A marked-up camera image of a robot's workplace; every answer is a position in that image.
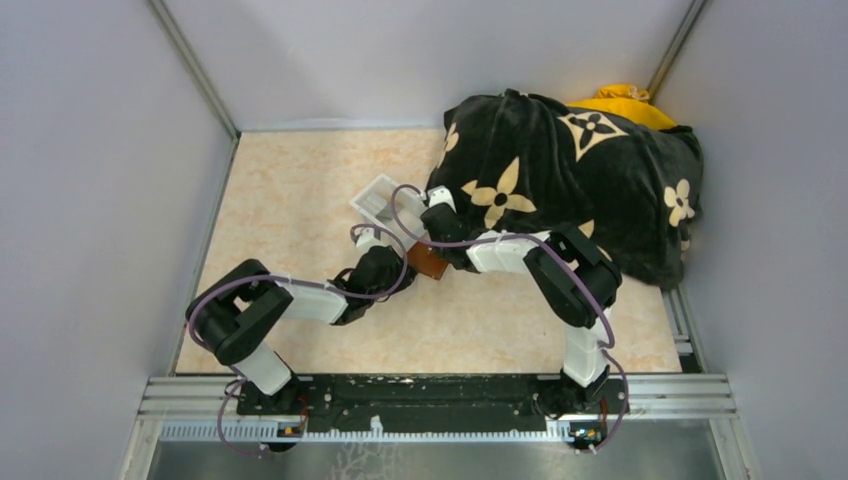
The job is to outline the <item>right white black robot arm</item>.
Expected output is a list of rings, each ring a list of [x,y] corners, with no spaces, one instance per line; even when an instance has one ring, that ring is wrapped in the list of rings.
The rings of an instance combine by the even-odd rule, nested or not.
[[[452,266],[478,274],[527,275],[566,324],[563,398],[576,412],[602,398],[609,375],[606,354],[615,345],[609,312],[622,275],[577,227],[562,224],[534,234],[473,230],[447,203],[420,217],[430,239]]]

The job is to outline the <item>brown leather card holder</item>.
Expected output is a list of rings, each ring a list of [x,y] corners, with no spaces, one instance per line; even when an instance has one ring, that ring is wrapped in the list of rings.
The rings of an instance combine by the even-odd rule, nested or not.
[[[449,262],[441,258],[430,246],[415,243],[408,251],[410,266],[420,275],[440,281],[449,267]]]

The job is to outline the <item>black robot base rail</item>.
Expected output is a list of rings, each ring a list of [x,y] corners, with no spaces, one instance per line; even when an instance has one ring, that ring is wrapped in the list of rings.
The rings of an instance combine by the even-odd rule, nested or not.
[[[580,387],[553,374],[312,374],[265,395],[245,383],[242,416],[292,416],[308,433],[470,434],[540,432],[547,421],[585,415],[609,427],[630,409],[625,383],[605,371]]]

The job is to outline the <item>white translucent plastic card box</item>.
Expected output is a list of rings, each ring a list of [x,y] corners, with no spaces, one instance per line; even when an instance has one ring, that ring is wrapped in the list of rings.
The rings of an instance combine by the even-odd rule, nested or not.
[[[404,247],[409,249],[415,244],[415,240],[398,226],[391,207],[391,196],[398,186],[398,182],[385,174],[380,174],[354,195],[349,205],[366,222],[391,230],[401,239]],[[421,196],[412,189],[402,189],[395,195],[392,204],[401,223],[415,237],[423,238],[426,230],[420,216],[425,211],[425,204]]]

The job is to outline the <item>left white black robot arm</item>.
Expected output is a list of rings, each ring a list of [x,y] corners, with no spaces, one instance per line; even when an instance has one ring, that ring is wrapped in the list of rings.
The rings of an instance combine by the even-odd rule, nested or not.
[[[277,414],[300,399],[295,374],[266,337],[283,319],[348,325],[378,301],[409,287],[416,271],[388,246],[374,246],[357,264],[316,283],[274,275],[257,259],[237,265],[195,298],[185,311],[193,341],[260,392]]]

